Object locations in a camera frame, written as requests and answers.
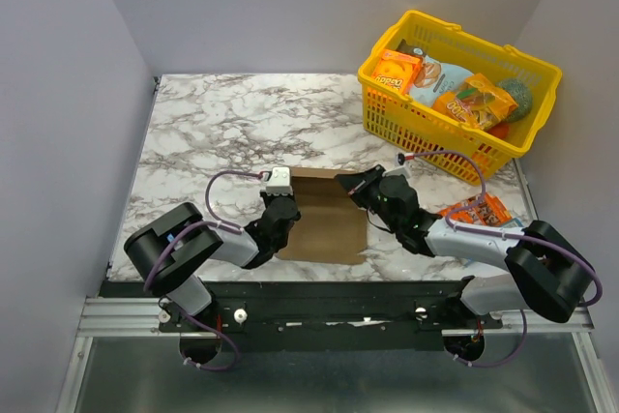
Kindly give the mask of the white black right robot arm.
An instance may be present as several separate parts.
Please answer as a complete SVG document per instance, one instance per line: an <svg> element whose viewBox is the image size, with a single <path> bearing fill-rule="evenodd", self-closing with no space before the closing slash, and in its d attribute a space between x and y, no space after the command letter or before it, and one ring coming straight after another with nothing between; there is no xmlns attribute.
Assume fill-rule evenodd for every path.
<svg viewBox="0 0 619 413"><path fill-rule="evenodd" d="M501 270L499 276L470 279L446 302L446 318L456 327L493 311L526 309L565 323L589 286L598 284L592 266L543 221L499 228L451 220L423 209L406 176L382 165L335 179L357 207L383 221L406 251Z"/></svg>

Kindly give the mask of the blue white small box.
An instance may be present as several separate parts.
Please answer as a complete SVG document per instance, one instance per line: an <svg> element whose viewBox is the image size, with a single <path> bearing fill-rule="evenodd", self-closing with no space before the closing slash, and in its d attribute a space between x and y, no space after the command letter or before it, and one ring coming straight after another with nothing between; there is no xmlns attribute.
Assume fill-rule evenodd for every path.
<svg viewBox="0 0 619 413"><path fill-rule="evenodd" d="M501 228L522 228L523 223L519 218L512 218L501 225Z"/></svg>

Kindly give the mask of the light blue snack bag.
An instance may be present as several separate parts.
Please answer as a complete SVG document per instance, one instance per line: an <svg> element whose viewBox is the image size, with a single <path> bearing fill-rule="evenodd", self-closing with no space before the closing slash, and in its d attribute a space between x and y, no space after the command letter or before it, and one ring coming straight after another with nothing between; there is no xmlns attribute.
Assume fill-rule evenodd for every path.
<svg viewBox="0 0 619 413"><path fill-rule="evenodd" d="M466 78L473 75L459 65L431 58L419 47L413 47L412 54L422 59L422 67L410 87L409 96L427 107L432 107L440 96L455 91Z"/></svg>

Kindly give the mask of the orange round item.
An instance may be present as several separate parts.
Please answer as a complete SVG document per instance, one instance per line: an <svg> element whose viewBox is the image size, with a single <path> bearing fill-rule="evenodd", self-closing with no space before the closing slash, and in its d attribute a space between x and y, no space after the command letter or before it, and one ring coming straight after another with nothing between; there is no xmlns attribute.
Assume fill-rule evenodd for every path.
<svg viewBox="0 0 619 413"><path fill-rule="evenodd" d="M490 128L487 131L490 135L505 140L510 132L510 125L506 122L501 122Z"/></svg>

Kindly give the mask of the orange small box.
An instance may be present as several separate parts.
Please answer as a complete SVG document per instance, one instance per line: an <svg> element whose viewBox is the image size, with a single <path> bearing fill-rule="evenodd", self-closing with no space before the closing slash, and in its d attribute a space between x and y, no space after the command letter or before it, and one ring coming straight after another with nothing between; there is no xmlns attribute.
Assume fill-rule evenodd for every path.
<svg viewBox="0 0 619 413"><path fill-rule="evenodd" d="M469 197L440 210L438 214L446 217L453 210L466 207L466 210L460 210L454 214L454 221L492 227L501 226L504 222L513 218L508 208L493 194L487 193L477 206L471 207L476 200L475 196Z"/></svg>

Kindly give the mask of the orange candy bag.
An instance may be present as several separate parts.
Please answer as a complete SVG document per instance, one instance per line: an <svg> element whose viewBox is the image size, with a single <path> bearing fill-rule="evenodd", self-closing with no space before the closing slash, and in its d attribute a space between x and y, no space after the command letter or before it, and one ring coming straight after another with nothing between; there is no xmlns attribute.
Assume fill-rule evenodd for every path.
<svg viewBox="0 0 619 413"><path fill-rule="evenodd" d="M463 127L487 131L516 108L516 103L483 74L473 74L452 92L440 96L431 107Z"/></svg>

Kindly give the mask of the yellow plastic basket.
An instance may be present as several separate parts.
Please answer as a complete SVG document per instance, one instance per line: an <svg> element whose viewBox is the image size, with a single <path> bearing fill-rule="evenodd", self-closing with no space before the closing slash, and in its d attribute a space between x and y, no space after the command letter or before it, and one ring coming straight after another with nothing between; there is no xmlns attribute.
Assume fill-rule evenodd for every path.
<svg viewBox="0 0 619 413"><path fill-rule="evenodd" d="M358 78L368 132L476 185L529 151L562 72L408 11L374 45Z"/></svg>

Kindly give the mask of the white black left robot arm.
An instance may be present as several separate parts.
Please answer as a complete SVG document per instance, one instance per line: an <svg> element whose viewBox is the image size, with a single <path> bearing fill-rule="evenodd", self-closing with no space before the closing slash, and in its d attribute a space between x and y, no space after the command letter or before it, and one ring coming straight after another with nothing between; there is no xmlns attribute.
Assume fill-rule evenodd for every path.
<svg viewBox="0 0 619 413"><path fill-rule="evenodd" d="M124 252L144 279L145 290L172 301L191 329L207 329L215 316L212 294L195 274L202 264L212 259L255 269L287 246L289 232L301 218L295 197L260 196L264 212L241 228L206 221L194 204L185 202L126 240Z"/></svg>

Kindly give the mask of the brown cardboard box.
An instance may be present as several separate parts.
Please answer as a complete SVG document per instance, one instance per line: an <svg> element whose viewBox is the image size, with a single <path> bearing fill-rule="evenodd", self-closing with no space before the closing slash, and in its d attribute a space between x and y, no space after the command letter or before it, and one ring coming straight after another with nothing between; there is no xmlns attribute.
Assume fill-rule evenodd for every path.
<svg viewBox="0 0 619 413"><path fill-rule="evenodd" d="M286 261L359 265L366 261L368 220L340 186L338 169L293 167L293 188L301 218L278 253Z"/></svg>

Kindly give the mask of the green steel scouring pad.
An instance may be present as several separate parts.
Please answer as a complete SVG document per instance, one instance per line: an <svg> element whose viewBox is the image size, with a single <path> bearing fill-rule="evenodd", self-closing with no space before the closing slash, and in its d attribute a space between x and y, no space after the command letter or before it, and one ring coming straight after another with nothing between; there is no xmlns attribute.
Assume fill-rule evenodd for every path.
<svg viewBox="0 0 619 413"><path fill-rule="evenodd" d="M506 117L506 123L515 123L525 118L533 108L533 95L529 87L520 79L505 78L496 86L507 92L516 103L516 108Z"/></svg>

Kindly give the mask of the orange snack box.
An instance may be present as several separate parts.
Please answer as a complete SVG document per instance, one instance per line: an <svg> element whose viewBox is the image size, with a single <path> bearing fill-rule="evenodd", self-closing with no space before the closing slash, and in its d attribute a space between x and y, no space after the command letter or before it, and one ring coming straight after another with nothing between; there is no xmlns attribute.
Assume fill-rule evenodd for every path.
<svg viewBox="0 0 619 413"><path fill-rule="evenodd" d="M371 77L401 95L407 95L423 63L423 58L417 55L384 49Z"/></svg>

